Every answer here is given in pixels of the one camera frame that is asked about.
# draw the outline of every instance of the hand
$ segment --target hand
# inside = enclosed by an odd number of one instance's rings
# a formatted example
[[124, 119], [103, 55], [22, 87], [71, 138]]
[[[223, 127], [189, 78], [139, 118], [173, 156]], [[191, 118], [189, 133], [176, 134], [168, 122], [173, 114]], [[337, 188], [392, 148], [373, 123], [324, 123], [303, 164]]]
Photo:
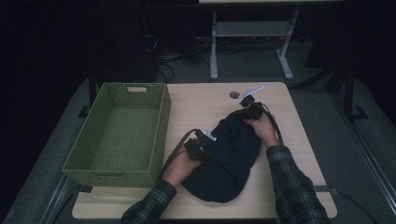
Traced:
[[174, 187], [177, 187], [181, 181], [187, 178], [193, 169], [201, 165], [200, 161], [190, 159], [184, 146], [181, 146], [177, 153], [179, 154], [175, 156], [163, 174], [163, 179]]
[[267, 115], [262, 114], [262, 117], [257, 120], [244, 119], [244, 121], [251, 125], [251, 127], [254, 129], [254, 132], [260, 137], [267, 148], [280, 145], [279, 140], [276, 137], [274, 125]]

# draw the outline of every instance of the green basket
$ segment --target green basket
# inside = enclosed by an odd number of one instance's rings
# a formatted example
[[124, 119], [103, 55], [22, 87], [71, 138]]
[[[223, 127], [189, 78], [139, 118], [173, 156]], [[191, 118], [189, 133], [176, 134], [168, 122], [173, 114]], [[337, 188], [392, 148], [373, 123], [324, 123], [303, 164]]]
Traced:
[[170, 108], [166, 84], [105, 83], [63, 172], [84, 186], [153, 187]]

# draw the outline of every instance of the metal stand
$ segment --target metal stand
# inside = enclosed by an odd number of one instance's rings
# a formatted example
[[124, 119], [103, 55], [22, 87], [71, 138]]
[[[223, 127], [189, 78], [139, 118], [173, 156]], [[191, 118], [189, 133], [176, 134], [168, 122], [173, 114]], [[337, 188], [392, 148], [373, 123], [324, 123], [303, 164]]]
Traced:
[[344, 100], [344, 113], [350, 122], [354, 122], [355, 119], [368, 119], [368, 116], [360, 105], [356, 105], [355, 108], [358, 110], [358, 114], [353, 114], [353, 82], [354, 77], [349, 71], [346, 73], [346, 89], [345, 89], [345, 100]]
[[93, 106], [93, 102], [96, 99], [96, 83], [94, 80], [93, 71], [88, 75], [88, 85], [90, 90], [90, 105], [85, 105], [81, 108], [78, 114], [78, 118], [87, 118], [90, 110]]
[[216, 57], [217, 36], [284, 36], [285, 42], [281, 49], [276, 50], [276, 55], [282, 66], [285, 78], [293, 79], [293, 74], [285, 56], [298, 13], [299, 10], [294, 10], [289, 21], [217, 21], [217, 14], [214, 11], [212, 50], [210, 52], [210, 78], [216, 80], [219, 77]]
[[314, 84], [315, 82], [321, 80], [322, 78], [324, 78], [328, 75], [332, 75], [331, 80], [328, 82], [328, 84], [326, 86], [326, 89], [328, 92], [336, 93], [340, 90], [340, 87], [344, 83], [344, 80], [339, 77], [343, 77], [345, 74], [343, 73], [339, 76], [336, 75], [336, 73], [339, 74], [339, 71], [343, 68], [343, 66], [344, 66], [343, 62], [336, 63], [333, 66], [321, 71], [320, 73], [317, 73], [316, 75], [312, 76], [311, 78], [309, 78], [295, 86], [288, 87], [288, 89], [289, 90], [302, 90], [305, 87], [308, 87], [308, 86]]

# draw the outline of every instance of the basket handle hole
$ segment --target basket handle hole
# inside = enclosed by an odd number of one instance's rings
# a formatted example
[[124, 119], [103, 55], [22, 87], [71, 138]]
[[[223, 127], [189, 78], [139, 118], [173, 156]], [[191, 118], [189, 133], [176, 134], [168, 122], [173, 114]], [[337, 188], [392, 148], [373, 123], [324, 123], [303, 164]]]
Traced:
[[147, 92], [146, 87], [127, 87], [128, 92]]

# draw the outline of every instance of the person's left hand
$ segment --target person's left hand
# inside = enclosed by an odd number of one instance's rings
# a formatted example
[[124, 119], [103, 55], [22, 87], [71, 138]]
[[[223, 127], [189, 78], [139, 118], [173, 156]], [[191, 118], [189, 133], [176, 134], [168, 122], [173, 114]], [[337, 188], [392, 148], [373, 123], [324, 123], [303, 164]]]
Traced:
[[174, 187], [177, 187], [181, 181], [186, 179], [193, 169], [201, 165], [200, 161], [192, 161], [189, 153], [184, 146], [177, 151], [179, 153], [166, 168], [163, 179]]

